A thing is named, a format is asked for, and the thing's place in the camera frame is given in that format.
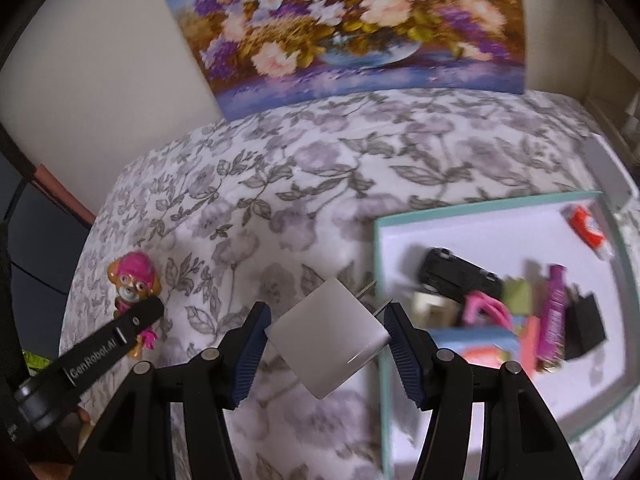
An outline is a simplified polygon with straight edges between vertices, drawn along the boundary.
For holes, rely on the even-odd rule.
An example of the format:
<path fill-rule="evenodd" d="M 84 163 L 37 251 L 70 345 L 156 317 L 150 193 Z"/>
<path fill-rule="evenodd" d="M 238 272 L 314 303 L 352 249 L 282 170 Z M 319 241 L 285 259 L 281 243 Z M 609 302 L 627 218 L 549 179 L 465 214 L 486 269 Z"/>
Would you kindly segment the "orange blue eraser box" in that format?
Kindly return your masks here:
<path fill-rule="evenodd" d="M 470 364 L 499 368 L 521 359 L 518 336 L 500 326 L 450 327 L 428 331 L 439 348 L 447 348 Z"/>

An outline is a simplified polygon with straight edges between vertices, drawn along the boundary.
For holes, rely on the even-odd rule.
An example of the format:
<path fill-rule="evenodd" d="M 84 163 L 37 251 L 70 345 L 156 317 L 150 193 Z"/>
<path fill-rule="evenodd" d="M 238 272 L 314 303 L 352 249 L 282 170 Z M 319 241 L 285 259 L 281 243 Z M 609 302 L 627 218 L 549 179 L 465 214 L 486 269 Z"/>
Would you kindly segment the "flower painting canvas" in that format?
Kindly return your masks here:
<path fill-rule="evenodd" d="M 522 0 L 166 0 L 229 120 L 355 92 L 525 87 Z"/>

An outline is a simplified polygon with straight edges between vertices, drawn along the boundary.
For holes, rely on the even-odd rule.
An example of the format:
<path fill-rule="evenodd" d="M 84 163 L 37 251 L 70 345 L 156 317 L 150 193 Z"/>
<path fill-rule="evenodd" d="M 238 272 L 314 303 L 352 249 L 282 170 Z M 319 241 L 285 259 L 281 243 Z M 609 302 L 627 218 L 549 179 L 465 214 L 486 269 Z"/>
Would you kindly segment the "pink pup toy figure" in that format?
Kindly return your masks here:
<path fill-rule="evenodd" d="M 113 261 L 107 268 L 107 278 L 116 288 L 114 318 L 162 291 L 160 274 L 151 258 L 140 250 Z"/>

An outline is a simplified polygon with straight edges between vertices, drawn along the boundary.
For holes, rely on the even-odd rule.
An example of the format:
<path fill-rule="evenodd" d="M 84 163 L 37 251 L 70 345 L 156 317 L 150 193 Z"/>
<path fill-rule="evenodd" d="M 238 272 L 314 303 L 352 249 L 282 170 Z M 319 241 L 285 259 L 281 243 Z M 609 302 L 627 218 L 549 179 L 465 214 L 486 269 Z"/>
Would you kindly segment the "green eraser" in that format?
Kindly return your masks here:
<path fill-rule="evenodd" d="M 533 312 L 532 286 L 524 278 L 505 280 L 502 302 L 512 315 L 531 315 Z"/>

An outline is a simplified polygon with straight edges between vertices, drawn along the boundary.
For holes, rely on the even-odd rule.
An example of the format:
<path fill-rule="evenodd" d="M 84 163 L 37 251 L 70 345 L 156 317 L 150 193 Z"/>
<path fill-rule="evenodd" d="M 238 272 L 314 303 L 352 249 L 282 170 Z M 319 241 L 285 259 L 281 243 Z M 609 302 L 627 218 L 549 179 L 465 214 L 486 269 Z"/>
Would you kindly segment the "pink watch frame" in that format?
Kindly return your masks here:
<path fill-rule="evenodd" d="M 513 328 L 511 312 L 500 300 L 473 290 L 465 296 L 462 323 L 464 326 L 477 326 L 480 318 L 488 318 L 492 325 L 506 330 Z"/>

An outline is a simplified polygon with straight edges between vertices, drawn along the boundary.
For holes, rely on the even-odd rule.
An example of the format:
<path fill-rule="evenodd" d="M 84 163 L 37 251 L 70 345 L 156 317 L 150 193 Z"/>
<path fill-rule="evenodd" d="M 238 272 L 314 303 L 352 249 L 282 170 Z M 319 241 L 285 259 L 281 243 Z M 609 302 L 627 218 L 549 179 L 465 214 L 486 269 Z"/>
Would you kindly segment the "teal white tray box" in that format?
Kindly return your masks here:
<path fill-rule="evenodd" d="M 614 256 L 601 260 L 568 224 L 586 207 Z M 507 198 L 396 214 L 376 222 L 374 276 L 381 298 L 410 307 L 426 252 L 447 248 L 500 278 L 544 278 L 562 264 L 567 283 L 596 296 L 606 341 L 535 386 L 558 421 L 587 479 L 612 479 L 638 441 L 639 245 L 620 229 L 598 191 Z"/>

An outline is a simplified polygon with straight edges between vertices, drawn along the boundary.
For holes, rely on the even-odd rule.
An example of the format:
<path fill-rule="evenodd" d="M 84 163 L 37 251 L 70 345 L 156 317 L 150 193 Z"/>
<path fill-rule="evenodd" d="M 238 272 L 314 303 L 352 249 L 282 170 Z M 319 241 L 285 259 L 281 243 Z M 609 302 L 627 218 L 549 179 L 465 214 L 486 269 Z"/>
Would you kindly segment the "white charger cube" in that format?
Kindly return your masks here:
<path fill-rule="evenodd" d="M 318 400 L 349 380 L 390 341 L 381 322 L 337 278 L 281 315 L 266 334 Z"/>

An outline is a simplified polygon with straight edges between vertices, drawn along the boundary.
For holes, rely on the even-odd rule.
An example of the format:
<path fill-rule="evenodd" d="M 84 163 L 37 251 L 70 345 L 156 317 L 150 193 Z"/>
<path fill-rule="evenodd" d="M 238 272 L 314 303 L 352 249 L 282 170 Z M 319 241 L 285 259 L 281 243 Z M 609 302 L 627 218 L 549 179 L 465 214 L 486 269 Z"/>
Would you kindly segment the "gold patterned small box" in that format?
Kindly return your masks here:
<path fill-rule="evenodd" d="M 541 373 L 553 373 L 559 370 L 563 365 L 564 359 L 562 354 L 559 356 L 550 356 L 550 358 L 539 359 L 537 370 Z"/>

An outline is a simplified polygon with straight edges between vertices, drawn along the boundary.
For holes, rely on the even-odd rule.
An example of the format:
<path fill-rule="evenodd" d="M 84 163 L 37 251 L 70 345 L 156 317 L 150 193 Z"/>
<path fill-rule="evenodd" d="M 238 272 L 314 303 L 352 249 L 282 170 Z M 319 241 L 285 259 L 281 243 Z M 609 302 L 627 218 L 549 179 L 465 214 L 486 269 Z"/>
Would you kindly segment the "white shelf unit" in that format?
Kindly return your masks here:
<path fill-rule="evenodd" d="M 623 163 L 638 167 L 639 49 L 604 0 L 597 0 L 596 10 L 596 50 L 584 104 Z"/>

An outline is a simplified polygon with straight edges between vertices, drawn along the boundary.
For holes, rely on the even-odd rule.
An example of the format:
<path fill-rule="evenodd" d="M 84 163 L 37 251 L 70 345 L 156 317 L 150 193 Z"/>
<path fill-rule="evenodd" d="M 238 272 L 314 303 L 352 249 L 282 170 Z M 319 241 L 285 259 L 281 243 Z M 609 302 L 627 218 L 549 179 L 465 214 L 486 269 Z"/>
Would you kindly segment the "black charger cube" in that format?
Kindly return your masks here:
<path fill-rule="evenodd" d="M 565 309 L 564 358 L 581 358 L 606 341 L 606 333 L 596 296 L 583 295 L 577 284 L 567 289 Z"/>

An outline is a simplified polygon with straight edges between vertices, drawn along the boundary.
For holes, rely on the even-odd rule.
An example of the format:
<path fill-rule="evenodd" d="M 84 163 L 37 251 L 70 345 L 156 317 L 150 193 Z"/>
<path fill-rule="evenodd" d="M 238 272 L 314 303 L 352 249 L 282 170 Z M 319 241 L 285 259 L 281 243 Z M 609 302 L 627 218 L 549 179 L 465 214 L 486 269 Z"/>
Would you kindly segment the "white rectangular device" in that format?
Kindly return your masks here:
<path fill-rule="evenodd" d="M 582 142 L 582 158 L 612 210 L 622 211 L 639 196 L 630 173 L 603 136 L 592 134 Z"/>

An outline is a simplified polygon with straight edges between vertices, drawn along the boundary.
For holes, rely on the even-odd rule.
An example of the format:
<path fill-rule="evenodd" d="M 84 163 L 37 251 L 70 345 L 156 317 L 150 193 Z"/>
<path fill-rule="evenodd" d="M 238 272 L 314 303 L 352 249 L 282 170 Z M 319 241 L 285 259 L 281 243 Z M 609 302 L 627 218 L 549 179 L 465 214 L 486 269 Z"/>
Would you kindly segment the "black toy car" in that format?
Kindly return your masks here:
<path fill-rule="evenodd" d="M 503 295 L 503 280 L 497 274 L 442 247 L 426 252 L 418 270 L 418 282 L 457 302 L 463 302 L 470 292 L 484 292 L 497 300 Z"/>

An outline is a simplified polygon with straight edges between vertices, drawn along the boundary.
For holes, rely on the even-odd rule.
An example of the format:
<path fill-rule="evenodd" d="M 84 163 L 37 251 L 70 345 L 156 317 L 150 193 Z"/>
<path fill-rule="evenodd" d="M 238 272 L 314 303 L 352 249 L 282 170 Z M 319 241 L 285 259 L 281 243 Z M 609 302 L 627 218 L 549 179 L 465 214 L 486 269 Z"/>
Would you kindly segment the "floral patterned tablecloth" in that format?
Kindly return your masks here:
<path fill-rule="evenodd" d="M 186 362 L 242 323 L 274 318 L 336 276 L 372 278 L 374 220 L 388 214 L 597 185 L 579 154 L 602 133 L 568 96 L 392 90 L 217 122 L 132 162 L 79 258 L 60 351 L 109 321 L 107 266 L 154 261 L 165 317 L 157 366 Z M 242 479 L 382 479 L 377 366 L 317 401 L 265 351 L 227 412 Z"/>

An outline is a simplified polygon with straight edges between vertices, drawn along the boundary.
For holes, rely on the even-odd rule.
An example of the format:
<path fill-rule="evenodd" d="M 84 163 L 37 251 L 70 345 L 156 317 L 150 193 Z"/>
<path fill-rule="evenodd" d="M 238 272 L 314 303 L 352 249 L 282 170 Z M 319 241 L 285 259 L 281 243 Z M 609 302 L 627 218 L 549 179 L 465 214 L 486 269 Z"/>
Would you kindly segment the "pink blue eraser holder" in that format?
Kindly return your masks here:
<path fill-rule="evenodd" d="M 517 315 L 513 318 L 513 327 L 520 344 L 518 362 L 526 374 L 533 378 L 537 367 L 540 319 L 535 315 Z"/>

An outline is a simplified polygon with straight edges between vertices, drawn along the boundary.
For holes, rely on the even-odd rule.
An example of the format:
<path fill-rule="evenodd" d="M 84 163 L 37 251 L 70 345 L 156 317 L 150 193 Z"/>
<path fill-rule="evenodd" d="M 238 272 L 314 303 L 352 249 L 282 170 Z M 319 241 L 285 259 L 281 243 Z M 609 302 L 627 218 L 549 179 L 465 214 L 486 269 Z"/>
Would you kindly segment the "magenta lead refill tube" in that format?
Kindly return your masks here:
<path fill-rule="evenodd" d="M 560 354 L 564 359 L 564 321 L 567 304 L 565 271 L 566 267 L 560 264 L 549 266 L 546 294 L 540 311 L 537 363 L 539 359 Z"/>

